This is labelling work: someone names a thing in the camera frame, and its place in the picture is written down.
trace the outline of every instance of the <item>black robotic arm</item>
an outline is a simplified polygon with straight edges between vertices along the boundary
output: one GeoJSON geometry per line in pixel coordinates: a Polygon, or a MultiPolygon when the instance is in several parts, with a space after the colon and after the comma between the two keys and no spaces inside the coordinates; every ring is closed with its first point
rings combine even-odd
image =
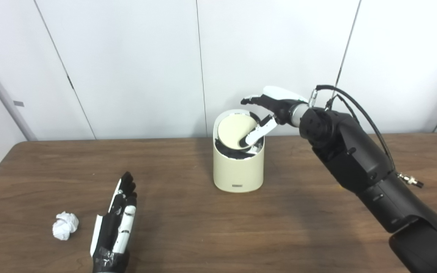
{"type": "MultiPolygon", "coordinates": [[[[421,187],[422,183],[397,173],[389,153],[383,152],[350,114],[312,107],[321,89],[338,90],[319,85],[309,102],[294,101],[294,95],[284,99],[284,92],[274,98],[269,92],[241,103],[263,106],[274,113],[266,119],[298,127],[300,136],[309,141],[338,183],[357,195],[383,228],[393,233],[389,245],[406,268],[411,273],[437,273],[437,213],[406,185],[421,187]]],[[[259,124],[239,143],[249,145],[265,131],[259,124]]]]}

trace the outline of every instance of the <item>prosthetic hand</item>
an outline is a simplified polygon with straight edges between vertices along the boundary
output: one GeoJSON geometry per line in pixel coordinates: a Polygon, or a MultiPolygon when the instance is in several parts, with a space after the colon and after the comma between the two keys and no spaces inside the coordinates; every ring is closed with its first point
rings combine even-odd
{"type": "Polygon", "coordinates": [[[97,216],[90,245],[92,273],[124,273],[129,263],[126,249],[136,212],[136,188],[126,172],[119,180],[109,210],[97,216]]]}
{"type": "Polygon", "coordinates": [[[318,85],[306,103],[289,91],[266,87],[264,95],[246,97],[241,104],[257,104],[274,113],[239,142],[242,147],[269,133],[270,129],[264,127],[272,119],[276,124],[298,127],[300,136],[309,141],[313,152],[338,183],[357,195],[383,228],[393,233],[390,248],[406,268],[412,273],[437,273],[437,213],[407,188],[407,185],[421,187],[422,183],[397,173],[380,133],[352,97],[333,86],[318,85]],[[356,105],[378,134],[385,153],[357,119],[331,110],[333,99],[329,102],[330,109],[313,107],[317,91],[323,89],[340,92],[356,105]]]}

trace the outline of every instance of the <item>crumpled paper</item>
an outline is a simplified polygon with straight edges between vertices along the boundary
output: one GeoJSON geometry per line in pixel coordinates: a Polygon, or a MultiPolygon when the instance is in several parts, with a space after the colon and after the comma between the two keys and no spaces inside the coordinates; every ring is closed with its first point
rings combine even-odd
{"type": "Polygon", "coordinates": [[[57,214],[57,221],[53,223],[53,236],[59,240],[68,240],[70,233],[74,233],[79,226],[79,220],[73,213],[57,214]]]}

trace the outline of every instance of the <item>black cable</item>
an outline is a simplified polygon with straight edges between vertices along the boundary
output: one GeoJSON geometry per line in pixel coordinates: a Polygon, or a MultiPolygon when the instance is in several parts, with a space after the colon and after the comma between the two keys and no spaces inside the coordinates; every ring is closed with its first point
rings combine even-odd
{"type": "Polygon", "coordinates": [[[316,86],[316,90],[317,91],[324,90],[324,89],[333,90],[333,91],[336,91],[336,92],[344,95],[348,100],[350,100],[355,105],[355,107],[357,107],[357,109],[364,115],[365,119],[372,126],[372,129],[375,132],[375,135],[377,135],[377,137],[379,138],[380,144],[382,145],[385,154],[390,159],[390,162],[392,163],[392,167],[395,170],[396,169],[396,165],[394,164],[394,160],[392,159],[392,155],[390,154],[389,148],[387,147],[387,144],[385,143],[385,140],[382,137],[382,134],[380,133],[380,131],[378,130],[377,126],[375,125],[375,123],[370,118],[369,114],[367,114],[367,112],[363,109],[363,107],[361,107],[361,105],[356,100],[354,100],[354,98],[352,98],[347,92],[345,92],[345,91],[343,91],[343,90],[341,90],[339,88],[336,88],[336,87],[331,86],[331,85],[317,85],[316,86]]]}
{"type": "Polygon", "coordinates": [[[335,100],[335,98],[337,98],[339,100],[341,100],[343,102],[343,104],[345,104],[345,106],[348,108],[348,111],[350,111],[350,114],[352,114],[352,117],[354,118],[355,122],[357,122],[358,124],[360,124],[360,122],[358,121],[357,115],[355,114],[354,110],[350,107],[350,104],[348,104],[348,102],[341,96],[339,95],[335,95],[333,98],[329,99],[328,102],[326,102],[326,106],[325,109],[327,110],[332,110],[333,107],[333,101],[335,100]]]}

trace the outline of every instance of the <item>wooden table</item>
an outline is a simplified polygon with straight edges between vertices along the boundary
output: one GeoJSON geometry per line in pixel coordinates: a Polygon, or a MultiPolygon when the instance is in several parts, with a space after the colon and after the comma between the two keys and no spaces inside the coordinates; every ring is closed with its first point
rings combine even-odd
{"type": "MultiPolygon", "coordinates": [[[[386,135],[399,171],[437,211],[437,133],[386,135]]],[[[389,234],[298,136],[266,139],[265,183],[218,190],[212,140],[24,142],[0,164],[0,273],[90,273],[95,215],[130,171],[138,211],[128,272],[406,273],[389,234]],[[67,242],[55,215],[75,213],[67,242]]]]}

